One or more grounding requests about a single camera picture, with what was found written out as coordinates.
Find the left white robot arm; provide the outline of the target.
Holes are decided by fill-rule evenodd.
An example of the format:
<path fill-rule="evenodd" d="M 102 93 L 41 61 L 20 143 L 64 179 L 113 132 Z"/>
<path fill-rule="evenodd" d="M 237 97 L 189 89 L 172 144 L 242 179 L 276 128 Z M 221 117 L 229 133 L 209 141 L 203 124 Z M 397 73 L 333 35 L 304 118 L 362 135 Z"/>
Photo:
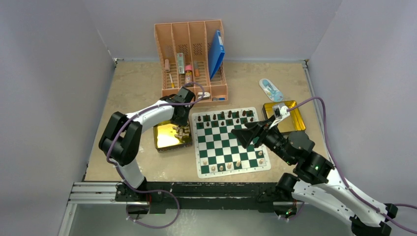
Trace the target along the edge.
<path fill-rule="evenodd" d="M 143 185 L 146 178 L 136 161 L 142 134 L 163 121 L 187 125 L 189 111 L 196 102 L 196 95 L 184 90 L 164 96 L 137 112 L 111 115 L 98 146 L 106 155 L 106 161 L 117 169 L 122 181 L 129 186 L 127 194 L 134 201 L 141 201 L 147 194 Z"/>

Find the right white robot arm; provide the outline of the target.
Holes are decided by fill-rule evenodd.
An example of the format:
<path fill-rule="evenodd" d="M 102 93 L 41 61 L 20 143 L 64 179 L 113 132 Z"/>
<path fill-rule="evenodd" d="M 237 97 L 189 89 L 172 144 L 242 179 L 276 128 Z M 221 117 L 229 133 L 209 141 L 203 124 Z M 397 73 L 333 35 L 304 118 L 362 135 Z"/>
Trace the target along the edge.
<path fill-rule="evenodd" d="M 247 148 L 266 146 L 288 165 L 292 174 L 284 174 L 276 187 L 282 200 L 293 197 L 336 217 L 350 226 L 356 236 L 388 236 L 391 227 L 385 215 L 395 217 L 398 208 L 373 200 L 355 186 L 343 181 L 338 169 L 322 155 L 313 151 L 315 143 L 303 131 L 293 131 L 284 137 L 271 119 L 249 122 L 244 129 L 231 133 Z"/>

